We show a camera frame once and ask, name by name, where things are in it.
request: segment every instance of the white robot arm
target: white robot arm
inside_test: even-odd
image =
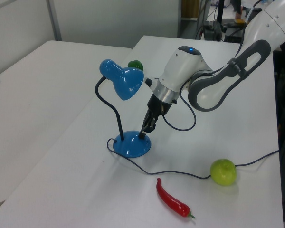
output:
[[[149,109],[140,137],[155,129],[158,116],[165,115],[176,103],[184,83],[187,83],[184,89],[189,91],[190,104],[200,111],[212,111],[284,42],[285,0],[276,0],[246,27],[240,51],[218,72],[212,72],[198,50],[192,47],[178,48],[158,81],[152,83],[146,80],[146,84],[153,87],[153,95],[148,102]]]

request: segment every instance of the lamp neck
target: lamp neck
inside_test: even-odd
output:
[[[121,140],[123,141],[124,140],[124,132],[123,132],[123,128],[122,128],[122,122],[120,120],[120,116],[119,116],[119,113],[117,111],[117,109],[111,105],[109,102],[107,102],[106,100],[103,99],[102,96],[100,96],[99,94],[99,86],[103,83],[103,81],[106,80],[106,77],[103,76],[96,84],[95,86],[95,93],[96,93],[96,96],[99,98],[99,100],[101,100],[103,103],[105,103],[107,106],[109,106],[110,108],[113,109],[113,111],[115,112],[116,114],[116,118],[117,118],[117,124],[118,124],[118,129],[119,129],[119,134],[120,134],[120,138]]]

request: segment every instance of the green object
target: green object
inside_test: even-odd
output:
[[[217,184],[228,186],[233,184],[236,180],[237,170],[232,161],[228,159],[219,159],[211,165],[210,175]]]
[[[128,67],[134,67],[143,71],[143,65],[140,61],[134,60],[128,63]]]

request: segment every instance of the lamp base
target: lamp base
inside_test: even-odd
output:
[[[137,158],[146,154],[151,148],[151,140],[146,135],[144,139],[138,138],[138,131],[124,132],[124,140],[120,135],[115,138],[113,143],[114,150],[126,158]]]

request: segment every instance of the table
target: table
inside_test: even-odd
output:
[[[130,50],[49,41],[0,74],[0,205],[95,95],[100,62]]]
[[[158,77],[182,45],[201,51],[213,69],[223,66],[238,48],[238,44],[144,36],[122,66],[138,59],[146,76]],[[149,172],[177,170],[207,176],[216,159],[247,163],[275,151],[274,91],[270,56],[218,109],[196,111],[197,124],[190,132],[172,130],[160,118],[149,135],[150,151],[134,161]],[[110,82],[100,94],[120,111],[124,131],[140,130],[152,94],[146,85],[125,102]],[[166,117],[180,128],[193,122],[181,101]],[[162,203],[156,192],[158,175],[143,174],[107,150],[107,140],[117,134],[114,113],[93,97],[0,207],[0,227],[283,227],[278,154],[238,168],[237,181],[229,187],[212,179],[160,175],[163,187],[190,206],[196,217],[192,220]]]

